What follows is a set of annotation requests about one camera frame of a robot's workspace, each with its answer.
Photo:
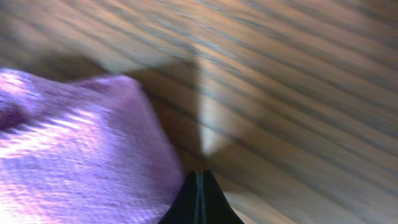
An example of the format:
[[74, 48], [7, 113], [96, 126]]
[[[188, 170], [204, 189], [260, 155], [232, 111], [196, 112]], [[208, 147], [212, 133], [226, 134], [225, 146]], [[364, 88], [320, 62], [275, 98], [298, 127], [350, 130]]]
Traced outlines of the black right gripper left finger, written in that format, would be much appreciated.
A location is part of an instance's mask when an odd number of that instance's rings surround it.
[[199, 224], [198, 172], [190, 172], [159, 224]]

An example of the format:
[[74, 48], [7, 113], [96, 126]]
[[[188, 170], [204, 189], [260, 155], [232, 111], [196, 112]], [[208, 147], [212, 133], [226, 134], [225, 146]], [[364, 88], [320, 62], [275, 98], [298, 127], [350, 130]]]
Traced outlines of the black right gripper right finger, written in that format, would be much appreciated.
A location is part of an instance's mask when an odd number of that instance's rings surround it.
[[198, 189], [203, 224], [244, 224], [231, 208], [210, 170], [198, 173]]

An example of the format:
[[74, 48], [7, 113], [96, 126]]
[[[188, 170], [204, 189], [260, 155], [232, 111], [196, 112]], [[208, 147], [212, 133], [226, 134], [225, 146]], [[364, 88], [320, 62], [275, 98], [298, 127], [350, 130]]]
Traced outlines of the pink microfiber cloth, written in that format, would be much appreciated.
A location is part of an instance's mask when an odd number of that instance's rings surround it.
[[157, 223], [182, 182], [137, 81], [1, 70], [2, 223]]

